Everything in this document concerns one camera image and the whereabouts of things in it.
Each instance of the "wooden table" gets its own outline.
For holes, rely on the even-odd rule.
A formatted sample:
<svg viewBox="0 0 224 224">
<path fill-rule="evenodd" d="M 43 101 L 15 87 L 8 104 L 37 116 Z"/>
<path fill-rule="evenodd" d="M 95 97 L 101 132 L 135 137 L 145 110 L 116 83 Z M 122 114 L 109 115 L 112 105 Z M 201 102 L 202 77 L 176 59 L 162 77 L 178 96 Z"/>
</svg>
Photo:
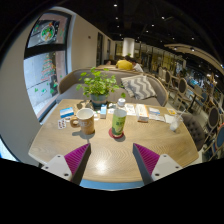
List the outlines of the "wooden table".
<svg viewBox="0 0 224 224">
<path fill-rule="evenodd" d="M 109 183 L 127 183 L 142 181 L 138 165 L 132 153 L 133 143 L 140 144 L 160 154 L 168 154 L 182 167 L 196 160 L 199 155 L 187 128 L 182 123 L 176 132 L 169 124 L 149 120 L 149 123 L 137 122 L 136 116 L 127 116 L 124 136 L 113 139 L 108 131 L 112 127 L 112 114 L 106 119 L 94 121 L 95 134 L 84 135 L 79 128 L 69 123 L 64 129 L 58 129 L 59 111 L 73 107 L 75 112 L 81 100 L 62 100 L 43 124 L 36 135 L 29 155 L 43 165 L 55 155 L 66 155 L 72 150 L 91 143 L 89 157 L 83 179 Z M 156 107 L 161 115 L 168 114 L 165 107 Z"/>
<path fill-rule="evenodd" d="M 118 69 L 118 68 L 116 68 L 116 65 L 99 65 L 98 67 L 96 67 L 96 69 L 104 69 L 104 68 Z"/>
</svg>

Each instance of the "plant pot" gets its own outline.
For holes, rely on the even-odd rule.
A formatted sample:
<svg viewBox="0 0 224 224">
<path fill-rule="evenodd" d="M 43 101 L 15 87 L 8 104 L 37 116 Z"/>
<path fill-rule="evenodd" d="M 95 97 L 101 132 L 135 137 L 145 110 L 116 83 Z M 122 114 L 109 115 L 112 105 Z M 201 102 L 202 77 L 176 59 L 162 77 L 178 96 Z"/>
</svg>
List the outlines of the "plant pot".
<svg viewBox="0 0 224 224">
<path fill-rule="evenodd" d="M 93 95 L 93 94 L 90 94 L 90 98 L 92 100 L 92 104 L 93 104 L 93 107 L 101 107 L 102 104 L 106 104 L 107 103 L 107 97 L 106 95 Z"/>
</svg>

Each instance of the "doorway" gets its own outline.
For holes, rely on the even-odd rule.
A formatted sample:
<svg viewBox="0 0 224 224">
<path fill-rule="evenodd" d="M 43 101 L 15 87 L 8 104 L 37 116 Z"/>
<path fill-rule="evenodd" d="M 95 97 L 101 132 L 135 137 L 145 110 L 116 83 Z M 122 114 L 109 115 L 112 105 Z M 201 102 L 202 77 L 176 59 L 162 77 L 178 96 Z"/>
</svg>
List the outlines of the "doorway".
<svg viewBox="0 0 224 224">
<path fill-rule="evenodd" d="M 96 67 L 102 62 L 102 46 L 103 46 L 103 35 L 98 33 L 97 37 L 97 52 L 96 52 Z"/>
</svg>

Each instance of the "potted plant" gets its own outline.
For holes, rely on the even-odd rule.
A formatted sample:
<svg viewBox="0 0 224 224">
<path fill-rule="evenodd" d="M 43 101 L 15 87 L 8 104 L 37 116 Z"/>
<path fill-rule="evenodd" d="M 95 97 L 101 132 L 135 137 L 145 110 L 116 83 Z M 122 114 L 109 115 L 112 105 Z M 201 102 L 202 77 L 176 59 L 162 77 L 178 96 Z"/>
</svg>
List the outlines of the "potted plant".
<svg viewBox="0 0 224 224">
<path fill-rule="evenodd" d="M 83 88 L 83 95 L 91 97 L 94 107 L 100 107 L 102 104 L 107 102 L 109 93 L 113 93 L 116 89 L 119 89 L 120 86 L 117 85 L 115 75 L 112 75 L 109 78 L 105 73 L 95 71 L 95 67 L 91 68 L 90 72 L 94 76 L 93 78 L 88 77 L 90 74 L 87 74 L 87 72 L 81 73 L 81 78 L 79 80 L 84 78 L 85 85 L 78 84 L 76 86 L 76 90 Z"/>
</svg>

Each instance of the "window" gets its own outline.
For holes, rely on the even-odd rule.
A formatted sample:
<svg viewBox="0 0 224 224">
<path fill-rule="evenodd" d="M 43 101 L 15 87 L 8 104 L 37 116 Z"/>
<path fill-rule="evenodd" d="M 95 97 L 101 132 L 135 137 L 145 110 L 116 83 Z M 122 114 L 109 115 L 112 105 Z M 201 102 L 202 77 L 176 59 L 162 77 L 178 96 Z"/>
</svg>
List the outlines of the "window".
<svg viewBox="0 0 224 224">
<path fill-rule="evenodd" d="M 24 76 L 27 93 L 39 121 L 55 104 L 58 85 L 67 74 L 67 33 L 71 15 L 44 13 L 27 40 Z"/>
</svg>

